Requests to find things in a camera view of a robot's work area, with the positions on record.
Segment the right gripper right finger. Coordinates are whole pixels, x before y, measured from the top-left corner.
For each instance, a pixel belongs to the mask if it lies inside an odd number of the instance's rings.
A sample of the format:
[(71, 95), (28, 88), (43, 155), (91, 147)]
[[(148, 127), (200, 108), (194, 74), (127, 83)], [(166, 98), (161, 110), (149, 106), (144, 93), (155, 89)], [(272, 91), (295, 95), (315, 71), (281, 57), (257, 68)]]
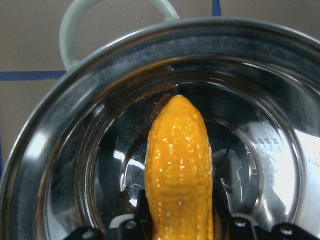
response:
[(212, 197), (213, 233), (215, 240), (315, 240), (316, 237), (291, 223), (274, 225), (264, 230), (248, 215), (232, 216), (218, 194)]

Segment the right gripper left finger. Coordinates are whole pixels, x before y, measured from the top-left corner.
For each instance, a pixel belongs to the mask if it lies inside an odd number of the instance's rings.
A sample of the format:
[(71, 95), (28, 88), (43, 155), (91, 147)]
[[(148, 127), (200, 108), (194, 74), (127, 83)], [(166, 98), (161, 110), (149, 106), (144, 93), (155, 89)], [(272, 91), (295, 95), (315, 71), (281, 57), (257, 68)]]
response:
[(140, 190), (133, 214), (114, 217), (106, 233), (92, 226), (79, 227), (71, 232), (66, 240), (150, 240), (152, 220), (146, 192)]

